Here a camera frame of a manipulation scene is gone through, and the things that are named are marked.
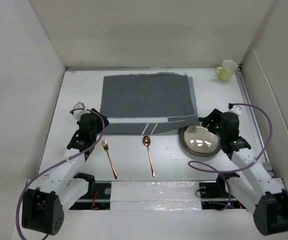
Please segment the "copper fork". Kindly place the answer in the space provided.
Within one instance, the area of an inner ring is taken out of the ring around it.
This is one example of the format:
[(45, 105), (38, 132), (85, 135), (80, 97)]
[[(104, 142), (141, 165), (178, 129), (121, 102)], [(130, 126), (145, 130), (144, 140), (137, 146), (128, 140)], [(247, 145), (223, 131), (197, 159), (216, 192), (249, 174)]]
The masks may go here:
[(117, 179), (118, 179), (118, 175), (117, 175), (116, 169), (115, 169), (115, 167), (114, 167), (114, 165), (113, 165), (113, 162), (112, 162), (111, 157), (110, 157), (110, 154), (109, 154), (109, 146), (108, 146), (108, 143), (107, 143), (106, 140), (102, 140), (101, 143), (102, 143), (102, 147), (103, 147), (104, 151), (105, 151), (106, 154), (107, 154), (107, 157), (108, 157), (108, 160), (109, 160), (109, 163), (110, 163), (112, 172), (113, 172), (113, 176), (114, 176), (114, 178), (117, 180)]

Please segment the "dark rimmed cream plate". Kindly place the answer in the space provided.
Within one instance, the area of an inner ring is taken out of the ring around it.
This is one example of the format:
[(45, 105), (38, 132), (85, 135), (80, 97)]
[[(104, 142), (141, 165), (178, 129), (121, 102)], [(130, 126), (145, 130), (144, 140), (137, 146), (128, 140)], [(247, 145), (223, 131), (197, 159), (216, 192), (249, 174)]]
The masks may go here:
[(198, 157), (211, 157), (221, 150), (220, 138), (198, 124), (181, 128), (179, 138), (184, 148)]

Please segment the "pale green mug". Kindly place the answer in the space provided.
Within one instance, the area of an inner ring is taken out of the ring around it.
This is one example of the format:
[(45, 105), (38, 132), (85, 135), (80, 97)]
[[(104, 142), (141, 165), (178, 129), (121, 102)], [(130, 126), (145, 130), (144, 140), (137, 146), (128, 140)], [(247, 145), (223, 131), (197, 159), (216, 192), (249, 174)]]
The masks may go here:
[(222, 65), (215, 69), (215, 74), (221, 81), (228, 81), (235, 73), (237, 64), (230, 59), (224, 60)]

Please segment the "grey striped cloth placemat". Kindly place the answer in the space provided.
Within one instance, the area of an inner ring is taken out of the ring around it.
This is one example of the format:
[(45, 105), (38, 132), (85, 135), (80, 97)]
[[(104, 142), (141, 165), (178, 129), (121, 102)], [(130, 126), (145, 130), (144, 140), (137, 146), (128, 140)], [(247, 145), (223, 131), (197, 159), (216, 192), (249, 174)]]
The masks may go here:
[(107, 135), (156, 135), (199, 121), (192, 77), (171, 72), (105, 76)]

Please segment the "copper spoon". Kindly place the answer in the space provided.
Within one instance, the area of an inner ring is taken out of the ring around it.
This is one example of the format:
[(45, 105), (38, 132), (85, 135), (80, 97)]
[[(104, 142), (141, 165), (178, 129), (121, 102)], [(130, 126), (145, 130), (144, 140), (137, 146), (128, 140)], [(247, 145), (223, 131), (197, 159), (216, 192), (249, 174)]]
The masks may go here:
[(142, 143), (144, 144), (144, 146), (146, 146), (147, 148), (147, 153), (148, 153), (148, 158), (149, 158), (149, 164), (150, 164), (150, 169), (151, 169), (151, 174), (152, 177), (155, 177), (155, 170), (154, 170), (154, 166), (153, 166), (153, 162), (152, 162), (152, 157), (151, 157), (151, 153), (150, 153), (150, 145), (151, 145), (151, 138), (148, 135), (145, 135), (142, 139)]

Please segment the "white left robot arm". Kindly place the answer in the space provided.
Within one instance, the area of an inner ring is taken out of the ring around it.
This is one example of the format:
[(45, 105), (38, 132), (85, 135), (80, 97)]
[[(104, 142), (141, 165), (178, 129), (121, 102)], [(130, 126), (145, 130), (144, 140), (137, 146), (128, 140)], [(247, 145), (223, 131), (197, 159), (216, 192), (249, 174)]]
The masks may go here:
[(79, 172), (109, 125), (106, 116), (96, 109), (82, 107), (70, 111), (77, 120), (73, 134), (60, 162), (33, 177), (20, 194), (15, 213), (18, 235), (25, 239), (22, 228), (56, 235), (65, 212), (80, 198), (95, 194), (94, 176)]

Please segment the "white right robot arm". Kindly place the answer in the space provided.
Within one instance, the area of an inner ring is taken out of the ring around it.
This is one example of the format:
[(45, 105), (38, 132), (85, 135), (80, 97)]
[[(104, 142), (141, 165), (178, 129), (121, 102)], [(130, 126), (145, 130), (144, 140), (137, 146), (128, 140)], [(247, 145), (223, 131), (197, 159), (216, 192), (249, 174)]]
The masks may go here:
[(217, 182), (215, 191), (221, 197), (232, 193), (252, 214), (263, 236), (288, 232), (288, 191), (269, 175), (240, 136), (241, 110), (233, 108), (227, 112), (214, 109), (201, 120), (204, 128), (219, 137), (221, 150), (237, 166), (224, 172), (227, 179)]

